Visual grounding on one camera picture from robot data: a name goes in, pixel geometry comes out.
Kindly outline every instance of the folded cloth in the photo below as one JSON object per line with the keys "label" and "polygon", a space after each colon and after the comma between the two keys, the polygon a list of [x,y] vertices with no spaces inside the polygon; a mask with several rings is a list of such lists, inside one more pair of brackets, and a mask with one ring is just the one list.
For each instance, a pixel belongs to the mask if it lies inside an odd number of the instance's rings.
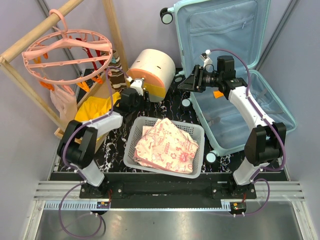
{"label": "folded cloth", "polygon": [[143,127],[133,160],[144,167],[190,174],[198,148],[189,133],[168,118],[159,119],[153,127]]}
{"label": "folded cloth", "polygon": [[[112,94],[113,104],[115,104],[116,101],[120,98],[121,95],[119,92],[115,92],[114,94]],[[104,99],[100,97],[90,96],[81,105],[74,119],[78,122],[93,120],[109,112],[111,107],[112,105],[110,97]]]}

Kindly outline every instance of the pink circular drying rack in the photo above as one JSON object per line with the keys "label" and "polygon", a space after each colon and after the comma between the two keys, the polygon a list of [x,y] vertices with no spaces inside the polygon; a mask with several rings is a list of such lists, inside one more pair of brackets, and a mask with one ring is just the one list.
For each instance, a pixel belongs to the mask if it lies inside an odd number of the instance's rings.
{"label": "pink circular drying rack", "polygon": [[[98,74],[102,73],[109,65],[109,63],[112,60],[113,56],[113,49],[111,42],[102,34],[90,31],[90,30],[84,30],[84,29],[70,29],[68,30],[66,20],[64,16],[56,9],[50,10],[50,15],[54,13],[57,14],[60,19],[62,20],[62,23],[64,25],[64,30],[60,30],[58,28],[55,28],[57,32],[48,34],[46,36],[43,36],[36,40],[34,43],[32,43],[25,52],[22,53],[23,57],[23,63],[28,72],[33,75],[37,80],[42,81],[47,84],[52,85],[70,85],[70,84],[77,84],[84,82],[86,80],[89,80]],[[81,40],[76,40],[68,37],[68,34],[79,34],[81,36]],[[43,45],[42,42],[55,38],[57,36],[61,35],[62,39],[50,44],[50,45]],[[88,36],[92,36],[93,41],[87,42]],[[101,52],[106,53],[104,56],[97,56],[97,57],[90,57],[85,59],[77,59],[77,60],[68,60],[68,61],[58,61],[58,62],[46,62],[46,63],[35,63],[30,64],[29,61],[37,59],[38,57],[41,57],[48,53],[49,51],[57,48],[72,48],[72,47],[83,47],[88,49],[94,49]],[[103,65],[92,72],[91,74],[84,76],[84,77],[78,77],[77,79],[73,80],[51,80],[47,79],[46,77],[42,77],[39,72],[34,71],[35,68],[48,68],[48,67],[55,67],[55,66],[66,66],[71,64],[81,64],[81,63],[90,63],[90,62],[97,62],[97,61],[104,61]]]}

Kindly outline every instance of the gray plastic basket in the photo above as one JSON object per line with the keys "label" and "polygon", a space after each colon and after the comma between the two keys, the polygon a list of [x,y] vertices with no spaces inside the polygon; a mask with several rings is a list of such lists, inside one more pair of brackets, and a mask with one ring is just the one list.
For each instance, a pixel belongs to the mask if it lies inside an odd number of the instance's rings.
{"label": "gray plastic basket", "polygon": [[196,151],[196,154],[193,159],[193,171],[190,174],[178,173],[174,171],[164,171],[160,169],[154,169],[151,167],[141,166],[133,160],[135,154],[135,146],[138,141],[142,137],[142,128],[143,126],[154,126],[157,122],[158,118],[140,116],[138,117],[131,128],[130,135],[128,141],[126,143],[125,151],[124,151],[124,164],[130,168],[141,169],[144,171],[155,172],[159,174],[172,175],[182,178],[195,179],[201,173],[201,167],[203,165],[203,157],[204,157],[204,149],[205,149],[205,131],[202,126],[180,122],[180,121],[172,121],[174,125],[176,125],[179,129],[182,129],[190,134],[193,140],[195,140],[199,148]]}

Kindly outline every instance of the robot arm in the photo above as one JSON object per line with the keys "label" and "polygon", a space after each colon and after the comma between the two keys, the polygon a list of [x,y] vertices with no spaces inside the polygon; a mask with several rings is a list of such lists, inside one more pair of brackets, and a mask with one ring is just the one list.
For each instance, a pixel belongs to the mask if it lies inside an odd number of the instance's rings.
{"label": "robot arm", "polygon": [[[83,127],[73,137],[66,150],[66,160],[70,165],[76,167],[87,182],[94,187],[99,187],[105,178],[93,160],[97,138],[120,128],[123,118],[149,98],[148,92],[143,89],[144,79],[129,78],[128,81],[130,87],[122,91],[121,98],[113,106],[112,114],[105,118],[101,116],[99,117],[101,119],[97,121],[91,120],[91,124]],[[86,123],[88,122],[76,120],[69,122],[57,149],[58,156],[62,157],[67,141],[77,129]],[[81,139],[81,143],[75,142],[75,139]]]}
{"label": "robot arm", "polygon": [[196,65],[191,75],[179,84],[178,89],[202,93],[207,87],[218,88],[225,98],[238,109],[248,125],[251,133],[244,147],[245,159],[234,171],[228,183],[230,192],[234,193],[239,191],[241,186],[248,186],[251,183],[251,177],[259,168],[269,165],[271,161],[282,156],[280,144],[264,119],[277,130],[283,143],[287,130],[283,123],[275,123],[251,97],[250,99],[263,115],[262,118],[260,117],[247,98],[247,83],[243,78],[236,77],[235,61],[232,56],[219,56],[217,70],[208,72],[206,66],[210,62],[209,54],[208,50],[200,56],[204,61],[203,67]]}

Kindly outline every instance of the open suitcase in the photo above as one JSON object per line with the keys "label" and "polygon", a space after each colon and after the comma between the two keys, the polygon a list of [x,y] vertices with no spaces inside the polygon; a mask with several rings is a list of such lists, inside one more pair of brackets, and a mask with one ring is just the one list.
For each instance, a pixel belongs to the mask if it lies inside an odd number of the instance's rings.
{"label": "open suitcase", "polygon": [[[174,7],[160,12],[164,24],[175,24],[186,77],[194,66],[203,66],[200,55],[208,49],[227,49],[239,55],[248,65],[252,96],[266,114],[276,122],[282,122],[287,133],[297,124],[264,77],[255,70],[260,59],[269,13],[270,0],[181,0]],[[223,51],[212,52],[213,65],[217,57],[230,55]],[[245,67],[234,57],[236,77],[248,81]],[[249,128],[236,109],[224,97],[215,99],[214,88],[203,93],[191,93],[192,106],[214,148],[216,156],[225,156],[245,147]]]}

